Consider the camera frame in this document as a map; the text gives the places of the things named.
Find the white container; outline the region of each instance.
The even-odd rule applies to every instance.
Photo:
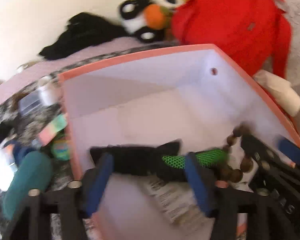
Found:
[[[59,101],[59,88],[54,85],[50,76],[38,80],[37,90],[39,91],[40,101],[44,106],[51,106]]]
[[[75,179],[94,167],[92,146],[161,145],[181,138],[184,154],[221,147],[243,121],[252,123],[255,135],[274,150],[278,134],[300,146],[300,137],[263,89],[211,44],[105,59],[64,72],[59,80]],[[239,165],[239,143],[232,152]],[[213,225],[212,220],[185,236],[135,177],[119,174],[110,177],[93,220],[104,240],[208,240]]]

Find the red backpack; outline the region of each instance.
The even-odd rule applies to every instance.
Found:
[[[273,73],[284,78],[291,26],[283,13],[274,0],[188,0],[171,29],[182,44],[217,45],[250,76],[273,56]]]

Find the green mesh fabric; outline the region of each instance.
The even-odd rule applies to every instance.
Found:
[[[205,167],[211,167],[219,162],[225,162],[227,154],[221,149],[212,149],[196,154],[197,160],[200,165]],[[162,156],[162,160],[166,165],[176,168],[185,168],[185,157],[184,156]]]

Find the granite countertop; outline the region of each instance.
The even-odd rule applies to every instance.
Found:
[[[128,49],[125,51],[114,52],[109,54],[104,54],[92,58],[88,58],[86,60],[77,62],[75,64],[66,66],[58,71],[52,72],[50,75],[57,82],[57,75],[59,73],[68,71],[70,69],[86,65],[89,63],[93,63],[102,59],[116,57],[120,55],[125,55],[133,52],[149,50],[149,49],[158,49],[163,47],[174,46],[174,43],[163,43],[163,44],[154,44],[148,45],[141,48]],[[29,93],[35,90],[36,82],[26,86],[20,92]],[[10,122],[14,128],[15,133],[17,135],[16,140],[18,140],[23,145],[30,145],[31,141],[38,135],[38,133],[58,114],[61,113],[60,105],[55,104],[49,107],[40,107],[29,113],[28,115],[21,117],[18,114],[18,111],[12,110],[12,97],[5,101],[2,105],[0,105],[0,123]],[[53,159],[53,168],[54,168],[54,176],[51,181],[51,190],[59,190],[66,186],[66,184],[72,180],[72,173],[70,168],[70,163],[68,161],[58,161]],[[2,239],[2,235],[5,232],[8,221],[4,218],[2,214],[2,199],[4,197],[4,192],[0,190],[0,239]],[[94,230],[93,224],[90,220],[85,220],[85,225],[87,229],[87,234],[90,239],[100,239],[98,232]],[[60,220],[58,215],[51,215],[51,228],[52,228],[52,239],[58,240],[61,239],[61,228],[60,228]]]

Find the white wall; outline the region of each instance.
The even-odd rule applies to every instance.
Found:
[[[73,15],[89,11],[117,18],[117,6],[125,0],[0,0],[0,79],[52,44]]]

